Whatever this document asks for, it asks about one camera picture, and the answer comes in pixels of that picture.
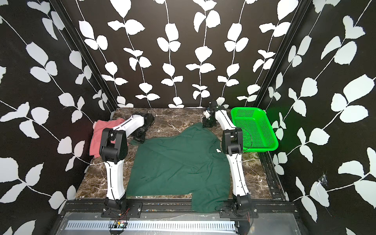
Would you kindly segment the dark green t-shirt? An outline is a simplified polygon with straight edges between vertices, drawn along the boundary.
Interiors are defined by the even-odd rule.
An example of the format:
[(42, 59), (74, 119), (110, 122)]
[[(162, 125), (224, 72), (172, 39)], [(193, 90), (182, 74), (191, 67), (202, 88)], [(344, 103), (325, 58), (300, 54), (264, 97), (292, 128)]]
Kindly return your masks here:
[(230, 167), (221, 142), (202, 123), (181, 134), (146, 140), (139, 145), (128, 196), (192, 196), (192, 210), (220, 209), (230, 193)]

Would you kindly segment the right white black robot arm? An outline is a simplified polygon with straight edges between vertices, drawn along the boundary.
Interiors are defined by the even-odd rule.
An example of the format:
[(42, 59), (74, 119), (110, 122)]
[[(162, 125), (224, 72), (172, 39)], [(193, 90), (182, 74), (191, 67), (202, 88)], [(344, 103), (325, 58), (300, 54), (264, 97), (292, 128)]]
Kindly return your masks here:
[(222, 152), (229, 162), (233, 183), (233, 211), (236, 216), (250, 216), (252, 199), (246, 185), (242, 167), (243, 131), (236, 127), (228, 116), (224, 106), (216, 101), (209, 103), (202, 119), (204, 127), (220, 124), (222, 128)]

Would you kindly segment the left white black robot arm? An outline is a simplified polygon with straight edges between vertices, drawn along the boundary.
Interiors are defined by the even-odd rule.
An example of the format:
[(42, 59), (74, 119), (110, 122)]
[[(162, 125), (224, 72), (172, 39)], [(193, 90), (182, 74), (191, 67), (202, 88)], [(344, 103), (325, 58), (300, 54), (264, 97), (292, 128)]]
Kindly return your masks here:
[(128, 154), (127, 138), (132, 136), (143, 143), (154, 121), (155, 117), (151, 113), (137, 112), (119, 125), (103, 129), (99, 154), (107, 172), (107, 195), (104, 201), (107, 210), (127, 210), (123, 185), (123, 165)]

